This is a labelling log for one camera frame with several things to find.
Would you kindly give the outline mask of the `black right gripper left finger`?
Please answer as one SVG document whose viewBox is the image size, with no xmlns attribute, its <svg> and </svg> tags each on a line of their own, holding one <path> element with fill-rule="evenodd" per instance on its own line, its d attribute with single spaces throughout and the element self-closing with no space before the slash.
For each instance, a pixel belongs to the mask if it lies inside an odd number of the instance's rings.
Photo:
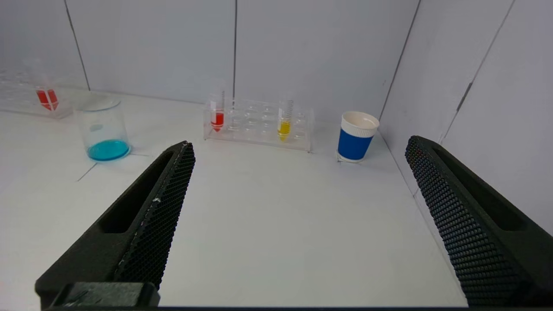
<svg viewBox="0 0 553 311">
<path fill-rule="evenodd" d="M 160 288 L 195 167 L 192 143 L 164 150 L 35 282 L 42 308 L 75 282 L 137 282 Z"/>
</svg>

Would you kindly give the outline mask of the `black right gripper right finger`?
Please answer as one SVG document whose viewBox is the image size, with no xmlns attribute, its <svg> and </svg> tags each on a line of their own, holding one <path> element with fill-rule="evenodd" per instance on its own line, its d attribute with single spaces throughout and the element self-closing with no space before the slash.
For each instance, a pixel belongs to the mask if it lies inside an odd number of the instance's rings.
<svg viewBox="0 0 553 311">
<path fill-rule="evenodd" d="M 405 157 L 470 307 L 551 307 L 553 238 L 439 144 Z"/>
</svg>

